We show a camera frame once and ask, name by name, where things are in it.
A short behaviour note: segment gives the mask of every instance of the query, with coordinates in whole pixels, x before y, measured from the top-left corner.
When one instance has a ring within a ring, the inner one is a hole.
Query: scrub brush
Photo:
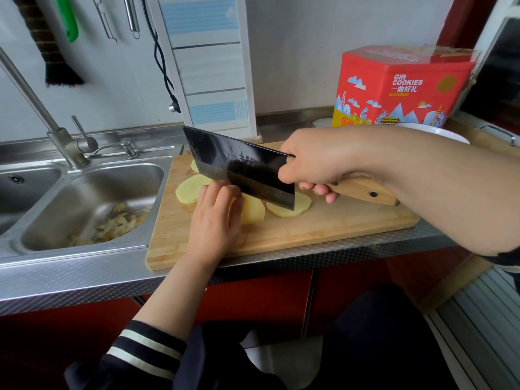
[[[85,82],[65,62],[53,32],[35,0],[13,0],[38,46],[45,62],[45,84],[50,86],[83,85]]]

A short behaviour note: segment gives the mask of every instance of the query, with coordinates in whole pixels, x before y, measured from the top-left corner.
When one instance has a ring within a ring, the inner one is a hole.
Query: black cable
[[[152,25],[150,23],[150,18],[148,17],[148,9],[146,7],[146,0],[141,0],[141,2],[142,2],[142,9],[145,12],[145,19],[146,19],[146,24],[148,25],[148,30],[150,31],[150,34],[152,35],[152,38],[153,38],[153,43],[154,43],[153,58],[155,59],[155,62],[157,63],[157,67],[159,67],[159,69],[161,70],[161,72],[164,76],[164,85],[166,86],[166,90],[168,91],[168,94],[170,95],[170,98],[172,99],[173,109],[176,112],[180,113],[179,102],[177,101],[177,98],[175,97],[175,95],[172,93],[172,90],[175,91],[175,89],[173,88],[172,81],[170,80],[170,78],[168,78],[168,74],[166,73],[166,61],[164,59],[164,53],[161,49],[161,45],[159,45],[159,35],[157,34],[157,31],[153,30]],[[157,58],[157,51],[159,51],[159,55],[161,56],[160,62],[159,62],[159,59]]]

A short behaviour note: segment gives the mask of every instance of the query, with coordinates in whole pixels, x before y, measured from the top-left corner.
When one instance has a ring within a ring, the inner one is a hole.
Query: black blade
[[[185,126],[184,134],[202,175],[294,210],[294,183],[278,179],[278,170],[291,155],[193,127]]]

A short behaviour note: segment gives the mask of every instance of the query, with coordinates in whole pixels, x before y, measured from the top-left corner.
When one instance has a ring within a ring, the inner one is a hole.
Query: wooden knife handle
[[[381,186],[373,179],[360,176],[347,178],[339,182],[327,184],[334,192],[343,196],[373,202],[376,204],[396,206],[399,200],[386,187]]]

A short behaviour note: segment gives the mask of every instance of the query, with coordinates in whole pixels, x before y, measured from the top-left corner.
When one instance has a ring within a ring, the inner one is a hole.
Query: green handle
[[[58,3],[58,9],[60,10],[61,19],[67,29],[66,37],[68,42],[74,42],[79,34],[77,29],[76,19],[74,12],[69,4],[69,0],[56,0]]]

